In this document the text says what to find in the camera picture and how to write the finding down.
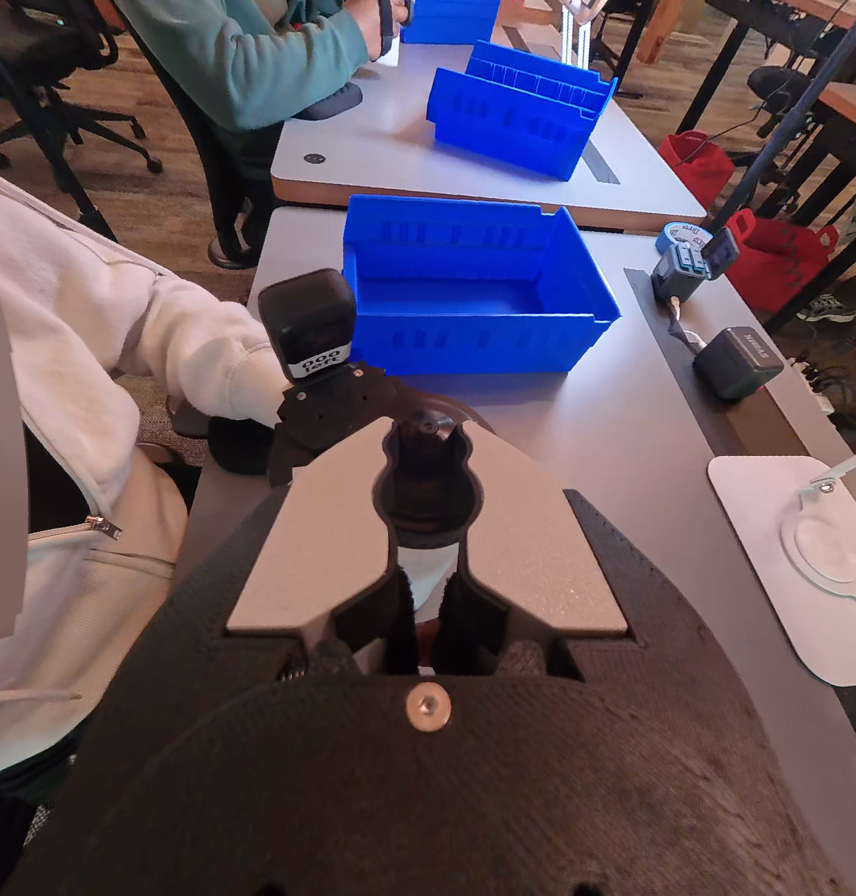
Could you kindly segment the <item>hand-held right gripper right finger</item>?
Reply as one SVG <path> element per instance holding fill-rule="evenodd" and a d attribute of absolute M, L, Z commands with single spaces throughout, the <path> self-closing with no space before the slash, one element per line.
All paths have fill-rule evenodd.
<path fill-rule="evenodd" d="M 476 505 L 460 541 L 463 626 L 477 639 L 620 639 L 628 623 L 568 497 L 544 466 L 461 427 Z"/>

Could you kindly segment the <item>blue tape roll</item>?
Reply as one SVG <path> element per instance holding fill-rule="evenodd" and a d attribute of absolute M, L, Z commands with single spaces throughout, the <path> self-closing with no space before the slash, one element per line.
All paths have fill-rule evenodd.
<path fill-rule="evenodd" d="M 700 226 L 684 221 L 671 221 L 664 225 L 655 240 L 659 255 L 665 255 L 672 246 L 685 245 L 698 252 L 712 240 L 713 235 Z"/>

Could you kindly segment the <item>long wooden table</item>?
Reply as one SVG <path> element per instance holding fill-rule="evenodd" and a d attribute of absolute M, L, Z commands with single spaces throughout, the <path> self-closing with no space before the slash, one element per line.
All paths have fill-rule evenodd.
<path fill-rule="evenodd" d="M 786 48 L 788 61 L 782 66 L 805 73 L 812 84 L 856 22 L 856 2 L 714 1 L 708 5 L 735 25 L 680 124 L 681 130 L 690 129 L 701 118 L 749 32 Z M 811 223 L 856 176 L 856 46 L 849 56 L 850 61 L 841 63 L 812 110 L 801 118 L 801 143 L 791 152 L 780 178 L 775 178 L 774 166 L 761 178 L 772 186 L 759 207 L 764 217 L 794 210 L 798 191 L 829 155 L 837 159 L 837 167 L 794 213 L 793 221 Z"/>

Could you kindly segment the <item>wooden instruction board stand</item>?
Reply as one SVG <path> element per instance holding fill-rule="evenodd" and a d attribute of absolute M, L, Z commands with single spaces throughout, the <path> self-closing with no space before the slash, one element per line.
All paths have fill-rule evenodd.
<path fill-rule="evenodd" d="M 856 499 L 809 456 L 719 456 L 707 476 L 794 652 L 826 684 L 856 687 Z"/>
<path fill-rule="evenodd" d="M 561 7 L 561 61 L 582 70 L 590 67 L 592 22 L 607 1 L 558 1 Z"/>

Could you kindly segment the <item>black bottle lid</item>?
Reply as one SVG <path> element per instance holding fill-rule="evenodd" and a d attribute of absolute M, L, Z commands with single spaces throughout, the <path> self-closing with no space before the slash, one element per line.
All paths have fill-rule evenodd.
<path fill-rule="evenodd" d="M 462 425 L 471 421 L 493 433 L 462 402 L 403 385 L 392 406 L 389 472 L 378 490 L 400 547 L 434 550 L 455 545 L 476 506 L 466 473 Z"/>

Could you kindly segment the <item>small grey charger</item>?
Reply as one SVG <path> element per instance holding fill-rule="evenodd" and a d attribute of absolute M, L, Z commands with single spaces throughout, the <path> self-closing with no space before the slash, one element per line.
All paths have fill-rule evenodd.
<path fill-rule="evenodd" d="M 675 298 L 682 304 L 709 279 L 702 253 L 688 244 L 677 243 L 661 256 L 651 274 L 651 285 L 657 302 L 668 305 Z"/>

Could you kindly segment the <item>black textured pad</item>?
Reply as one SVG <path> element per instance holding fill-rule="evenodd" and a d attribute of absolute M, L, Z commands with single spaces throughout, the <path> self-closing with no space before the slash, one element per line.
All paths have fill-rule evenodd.
<path fill-rule="evenodd" d="M 363 101 L 362 89 L 358 84 L 348 82 L 326 98 L 302 109 L 293 116 L 302 121 L 323 121 L 335 118 L 344 112 L 359 106 Z"/>

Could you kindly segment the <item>white plastic bottle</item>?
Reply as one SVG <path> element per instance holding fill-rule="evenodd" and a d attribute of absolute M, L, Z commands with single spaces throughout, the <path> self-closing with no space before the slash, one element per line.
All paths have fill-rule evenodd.
<path fill-rule="evenodd" d="M 438 617 L 445 586 L 456 572 L 459 545 L 436 548 L 398 549 L 398 563 L 411 585 L 414 619 L 417 623 L 432 621 Z"/>

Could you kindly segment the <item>red crate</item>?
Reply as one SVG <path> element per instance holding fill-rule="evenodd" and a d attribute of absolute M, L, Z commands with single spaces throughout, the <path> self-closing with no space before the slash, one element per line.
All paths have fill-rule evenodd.
<path fill-rule="evenodd" d="M 780 310 L 828 263 L 839 234 L 827 225 L 813 231 L 789 222 L 758 218 L 743 209 L 727 221 L 738 244 L 738 259 L 725 272 L 753 310 Z"/>

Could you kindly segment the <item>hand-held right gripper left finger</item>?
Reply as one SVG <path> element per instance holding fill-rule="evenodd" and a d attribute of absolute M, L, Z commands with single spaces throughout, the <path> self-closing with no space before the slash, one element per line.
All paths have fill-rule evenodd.
<path fill-rule="evenodd" d="M 316 644 L 369 644 L 397 616 L 389 524 L 375 491 L 394 421 L 382 417 L 294 473 L 227 620 L 236 635 L 278 634 Z"/>

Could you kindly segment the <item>small blue box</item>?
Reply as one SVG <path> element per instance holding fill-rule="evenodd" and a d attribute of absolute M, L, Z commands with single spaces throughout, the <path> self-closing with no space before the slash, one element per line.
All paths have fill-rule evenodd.
<path fill-rule="evenodd" d="M 701 257 L 710 280 L 722 276 L 739 257 L 738 242 L 730 228 L 719 230 L 703 247 Z"/>

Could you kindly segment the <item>wooden post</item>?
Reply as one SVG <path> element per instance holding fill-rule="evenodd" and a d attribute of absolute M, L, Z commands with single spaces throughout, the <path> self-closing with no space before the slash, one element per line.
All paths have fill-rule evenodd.
<path fill-rule="evenodd" d="M 676 27 L 685 1 L 658 1 L 636 48 L 636 58 L 643 64 L 656 64 L 664 46 Z"/>

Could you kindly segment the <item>person's left forearm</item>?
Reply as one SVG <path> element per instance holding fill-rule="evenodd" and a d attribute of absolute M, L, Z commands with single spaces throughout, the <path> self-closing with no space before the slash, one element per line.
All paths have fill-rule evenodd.
<path fill-rule="evenodd" d="M 28 439 L 31 505 L 63 525 L 113 511 L 154 378 L 211 417 L 277 423 L 288 380 L 242 305 L 102 237 L 0 177 L 0 306 Z"/>

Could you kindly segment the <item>grey power adapter box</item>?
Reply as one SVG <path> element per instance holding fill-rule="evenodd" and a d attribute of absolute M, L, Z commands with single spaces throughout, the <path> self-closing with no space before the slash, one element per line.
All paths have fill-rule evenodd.
<path fill-rule="evenodd" d="M 750 326 L 719 332 L 695 355 L 693 368 L 719 399 L 736 402 L 758 392 L 785 368 L 785 362 Z"/>

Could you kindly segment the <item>blue plastic bin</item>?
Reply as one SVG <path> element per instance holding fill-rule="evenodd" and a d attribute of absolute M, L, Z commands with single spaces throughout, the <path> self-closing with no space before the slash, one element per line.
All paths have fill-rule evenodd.
<path fill-rule="evenodd" d="M 437 69 L 426 118 L 438 142 L 566 182 L 618 84 L 477 41 L 464 72 Z"/>
<path fill-rule="evenodd" d="M 621 317 L 570 213 L 352 196 L 352 361 L 389 375 L 568 374 Z"/>
<path fill-rule="evenodd" d="M 401 41 L 448 46 L 489 41 L 500 5 L 500 1 L 412 1 Z"/>

